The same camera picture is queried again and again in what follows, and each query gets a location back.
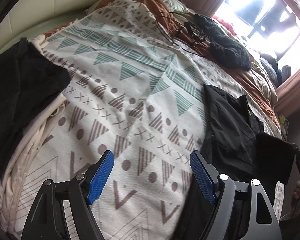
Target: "white blanket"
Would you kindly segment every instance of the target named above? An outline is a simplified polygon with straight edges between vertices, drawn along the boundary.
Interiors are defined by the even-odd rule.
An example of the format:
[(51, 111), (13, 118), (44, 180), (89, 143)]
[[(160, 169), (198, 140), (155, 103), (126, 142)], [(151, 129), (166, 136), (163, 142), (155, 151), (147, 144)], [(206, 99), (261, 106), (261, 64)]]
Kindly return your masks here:
[[(64, 114), (34, 158), (10, 218), (17, 237), (45, 179), (69, 180), (108, 149), (114, 168), (92, 205), (105, 239), (169, 239), (190, 185), (189, 155), (205, 136), (203, 83), (245, 94), (265, 132), (281, 136), (219, 66), (165, 40), (142, 3), (116, 0), (47, 41), (43, 54), (68, 69), (72, 81), (63, 92)], [(277, 195), (277, 214), (282, 200)], [(68, 203), (65, 213), (78, 239)]]

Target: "wall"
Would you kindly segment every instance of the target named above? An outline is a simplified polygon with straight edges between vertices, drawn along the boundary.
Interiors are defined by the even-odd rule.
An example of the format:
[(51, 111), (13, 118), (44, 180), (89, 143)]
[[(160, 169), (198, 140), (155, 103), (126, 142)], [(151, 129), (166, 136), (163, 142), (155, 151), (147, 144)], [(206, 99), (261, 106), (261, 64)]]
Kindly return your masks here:
[[(288, 141), (290, 143), (295, 143), (298, 147), (300, 147), (300, 109), (289, 116), (288, 121)], [(292, 167), (288, 185), (284, 187), (284, 202), (281, 216), (286, 215), (290, 212), (291, 196), (294, 192), (296, 181), (299, 180), (299, 176), (300, 175), (297, 166), (294, 164)]]

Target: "blue gripper pad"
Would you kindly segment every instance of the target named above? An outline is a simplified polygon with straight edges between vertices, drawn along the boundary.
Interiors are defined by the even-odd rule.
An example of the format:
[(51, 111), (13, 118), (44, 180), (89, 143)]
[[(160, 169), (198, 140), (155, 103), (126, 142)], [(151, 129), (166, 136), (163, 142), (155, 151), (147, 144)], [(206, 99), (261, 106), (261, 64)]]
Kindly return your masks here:
[(94, 175), (93, 179), (90, 182), (89, 194), (86, 198), (89, 205), (91, 205), (95, 200), (100, 198), (101, 192), (108, 180), (108, 177), (112, 171), (114, 165), (114, 154), (109, 151), (106, 158), (101, 163), (99, 169)]
[(210, 179), (208, 172), (201, 164), (200, 160), (194, 152), (190, 154), (190, 167), (193, 171), (194, 177), (198, 182), (200, 190), (206, 200), (211, 204), (215, 204), (218, 200), (214, 192), (214, 183)]

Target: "orange blanket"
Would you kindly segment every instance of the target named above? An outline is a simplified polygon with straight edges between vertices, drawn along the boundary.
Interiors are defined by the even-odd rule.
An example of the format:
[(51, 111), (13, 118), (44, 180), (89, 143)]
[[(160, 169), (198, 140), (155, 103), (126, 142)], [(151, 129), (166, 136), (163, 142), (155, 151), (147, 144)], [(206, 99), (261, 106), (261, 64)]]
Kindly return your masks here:
[[(102, 0), (96, 9), (102, 8), (108, 3), (113, 2), (115, 0)], [(167, 32), (172, 35), (176, 31), (179, 30), (180, 24), (175, 20), (172, 13), (164, 13), (169, 12), (169, 8), (165, 5), (161, 0), (133, 0), (137, 2), (141, 2), (148, 7), (148, 9), (152, 12), (152, 14), (157, 18), (159, 15), (166, 16), (159, 17), (158, 22), (167, 30)], [(178, 40), (182, 41), (186, 45), (191, 45), (193, 43), (193, 39), (189, 37), (184, 30), (182, 30), (178, 36)], [(251, 97), (256, 101), (256, 103), (261, 107), (263, 112), (270, 117), (272, 121), (280, 128), (279, 122), (275, 116), (274, 110), (272, 109), (270, 102), (265, 98), (263, 93), (257, 88), (257, 86), (251, 82), (251, 80), (244, 75), (243, 70), (241, 69), (229, 69), (221, 66), (216, 59), (210, 54), (210, 47), (207, 44), (200, 43), (194, 50), (201, 55), (209, 59), (210, 61), (218, 64), (225, 72), (227, 72), (231, 77), (233, 77), (240, 85), (242, 85)]]

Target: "brown dot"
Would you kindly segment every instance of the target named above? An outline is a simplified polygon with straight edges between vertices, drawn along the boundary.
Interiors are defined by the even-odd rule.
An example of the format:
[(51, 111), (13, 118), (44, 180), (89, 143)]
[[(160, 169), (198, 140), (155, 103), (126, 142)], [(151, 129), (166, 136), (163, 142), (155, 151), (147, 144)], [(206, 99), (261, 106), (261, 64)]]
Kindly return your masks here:
[(122, 163), (122, 169), (124, 171), (127, 171), (128, 169), (130, 169), (131, 166), (131, 162), (129, 160), (124, 160)]
[(157, 174), (155, 172), (151, 172), (149, 175), (149, 181), (154, 183), (157, 180)]
[(65, 122), (66, 122), (66, 118), (65, 118), (65, 117), (61, 117), (61, 118), (59, 119), (59, 121), (58, 121), (58, 125), (59, 125), (59, 126), (63, 126), (63, 125), (65, 124)]
[(171, 188), (172, 188), (172, 191), (176, 191), (178, 188), (178, 183), (176, 183), (176, 182), (172, 183)]
[(78, 140), (81, 140), (82, 137), (83, 137), (83, 134), (84, 134), (83, 129), (79, 129), (79, 130), (77, 131), (77, 139), (78, 139)]
[(107, 147), (104, 144), (100, 144), (98, 147), (98, 153), (99, 154), (104, 154), (104, 152), (107, 150)]
[(148, 106), (148, 111), (149, 111), (150, 113), (152, 113), (152, 112), (154, 111), (154, 107), (151, 106), (151, 105), (149, 105), (149, 106)]
[(129, 99), (129, 103), (130, 103), (130, 104), (133, 105), (135, 102), (136, 102), (135, 98), (130, 98), (130, 99)]

